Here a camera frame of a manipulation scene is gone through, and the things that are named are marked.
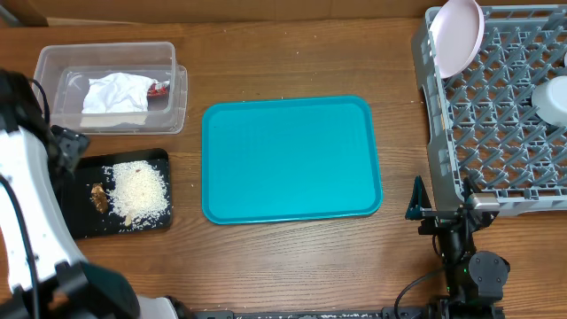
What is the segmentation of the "large white dinner plate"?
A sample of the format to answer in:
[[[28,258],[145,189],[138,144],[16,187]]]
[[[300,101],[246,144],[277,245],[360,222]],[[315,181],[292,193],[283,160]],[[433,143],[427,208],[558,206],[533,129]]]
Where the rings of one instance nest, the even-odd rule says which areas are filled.
[[[442,79],[462,72],[476,57],[482,43],[485,18],[475,0],[448,0],[433,19],[429,31]]]

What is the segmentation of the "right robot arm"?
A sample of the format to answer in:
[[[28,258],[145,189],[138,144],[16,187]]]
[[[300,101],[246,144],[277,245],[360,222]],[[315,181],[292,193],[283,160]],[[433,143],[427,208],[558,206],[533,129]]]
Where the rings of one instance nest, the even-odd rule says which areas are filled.
[[[441,267],[417,278],[396,298],[394,315],[401,317],[400,301],[414,286],[442,274],[446,296],[431,299],[421,310],[422,318],[503,318],[495,304],[503,298],[510,265],[500,255],[479,251],[473,233],[488,228],[500,212],[493,194],[480,191],[470,179],[464,181],[464,201],[452,211],[435,211],[417,176],[405,218],[419,221],[418,233],[430,236]]]

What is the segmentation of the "black plastic tray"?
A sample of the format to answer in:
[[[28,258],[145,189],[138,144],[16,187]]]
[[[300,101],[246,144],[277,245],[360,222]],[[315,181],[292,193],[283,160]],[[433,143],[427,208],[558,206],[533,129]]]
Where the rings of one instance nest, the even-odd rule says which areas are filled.
[[[127,225],[127,219],[116,214],[112,204],[108,205],[105,213],[99,212],[91,199],[91,190],[96,183],[104,191],[112,190],[115,186],[113,166],[136,161],[149,164],[162,178],[167,208],[152,217],[140,218]],[[81,159],[74,174],[66,177],[61,188],[56,191],[56,198],[66,225],[75,239],[166,229],[173,220],[168,154],[163,149],[155,148]]]

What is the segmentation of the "white napkin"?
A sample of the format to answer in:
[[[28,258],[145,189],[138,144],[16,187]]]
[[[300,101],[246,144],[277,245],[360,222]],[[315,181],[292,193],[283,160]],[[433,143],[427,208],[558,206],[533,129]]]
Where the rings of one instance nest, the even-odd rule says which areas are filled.
[[[82,113],[139,113],[148,109],[148,91],[157,84],[150,77],[112,73],[89,79],[89,90],[83,100]]]

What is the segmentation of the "pile of white rice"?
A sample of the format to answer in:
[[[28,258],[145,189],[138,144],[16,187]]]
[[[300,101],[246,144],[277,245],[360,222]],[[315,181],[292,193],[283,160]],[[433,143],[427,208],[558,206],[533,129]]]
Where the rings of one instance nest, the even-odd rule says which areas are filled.
[[[168,182],[157,165],[147,160],[104,167],[111,186],[105,190],[110,214],[121,220],[123,231],[164,226],[171,216]]]

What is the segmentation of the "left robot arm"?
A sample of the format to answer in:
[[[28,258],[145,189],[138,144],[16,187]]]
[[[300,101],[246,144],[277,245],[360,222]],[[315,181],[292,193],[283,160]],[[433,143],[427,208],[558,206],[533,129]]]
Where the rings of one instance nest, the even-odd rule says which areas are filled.
[[[72,238],[55,190],[89,139],[50,124],[40,83],[1,73],[1,232],[12,297],[3,318],[189,318],[166,296],[136,295],[120,273],[89,263]]]

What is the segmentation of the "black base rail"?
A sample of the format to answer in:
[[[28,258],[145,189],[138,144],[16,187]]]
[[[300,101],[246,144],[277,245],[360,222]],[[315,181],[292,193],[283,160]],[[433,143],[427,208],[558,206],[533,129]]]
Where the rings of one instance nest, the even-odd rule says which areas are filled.
[[[192,312],[190,318],[195,319],[395,319],[394,307],[383,307],[381,310],[369,311],[331,311],[331,312],[264,312],[264,313],[234,313],[229,310],[222,311],[199,311]],[[424,319],[424,318],[497,318],[504,319],[506,316],[502,308],[496,308],[493,314],[464,314],[457,312],[456,315],[430,315],[426,307],[400,307],[399,318],[401,319]]]

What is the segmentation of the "red sauce packet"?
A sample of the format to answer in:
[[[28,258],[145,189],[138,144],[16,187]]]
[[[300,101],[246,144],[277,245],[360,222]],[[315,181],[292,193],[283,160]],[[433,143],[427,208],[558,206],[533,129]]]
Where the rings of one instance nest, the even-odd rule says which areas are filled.
[[[170,81],[164,82],[154,82],[150,88],[147,90],[147,97],[164,97],[169,94],[170,91]]]

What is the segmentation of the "grey dishwasher rack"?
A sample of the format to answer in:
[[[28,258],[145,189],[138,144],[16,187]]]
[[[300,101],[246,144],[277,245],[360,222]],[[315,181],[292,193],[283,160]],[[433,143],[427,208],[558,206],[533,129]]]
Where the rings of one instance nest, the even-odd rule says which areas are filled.
[[[411,48],[430,123],[428,156],[439,210],[463,201],[464,180],[494,195],[507,216],[566,208],[566,128],[540,119],[537,86],[563,76],[566,7],[486,6],[479,53],[460,74],[442,79],[429,8]]]

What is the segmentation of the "grey ceramic bowl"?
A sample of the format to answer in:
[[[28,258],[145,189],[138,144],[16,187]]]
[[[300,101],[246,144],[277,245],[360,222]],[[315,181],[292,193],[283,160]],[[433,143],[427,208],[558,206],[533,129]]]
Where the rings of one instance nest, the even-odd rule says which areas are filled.
[[[550,125],[565,126],[567,122],[567,78],[558,76],[537,86],[532,93],[536,114]]]

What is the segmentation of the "teal serving tray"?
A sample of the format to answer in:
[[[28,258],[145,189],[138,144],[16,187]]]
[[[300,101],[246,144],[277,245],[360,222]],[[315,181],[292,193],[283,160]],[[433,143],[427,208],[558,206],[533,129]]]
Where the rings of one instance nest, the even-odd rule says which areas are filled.
[[[202,118],[202,211],[219,225],[369,216],[384,191],[357,96],[221,103]]]

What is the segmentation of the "brown food scrap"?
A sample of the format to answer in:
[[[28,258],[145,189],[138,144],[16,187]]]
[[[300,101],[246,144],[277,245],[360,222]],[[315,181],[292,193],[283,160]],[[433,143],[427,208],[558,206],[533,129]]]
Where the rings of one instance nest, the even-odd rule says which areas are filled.
[[[105,214],[108,211],[108,199],[102,183],[93,184],[90,199],[99,213]]]

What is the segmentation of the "clear plastic storage bin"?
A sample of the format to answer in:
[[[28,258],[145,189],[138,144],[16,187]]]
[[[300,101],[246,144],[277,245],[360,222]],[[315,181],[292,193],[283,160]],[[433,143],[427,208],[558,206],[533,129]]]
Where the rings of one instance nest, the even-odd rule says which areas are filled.
[[[139,113],[82,113],[89,79],[112,73],[170,81],[167,96],[148,98]],[[163,135],[183,129],[188,74],[170,42],[51,45],[42,49],[34,74],[42,85],[54,125],[91,135]]]

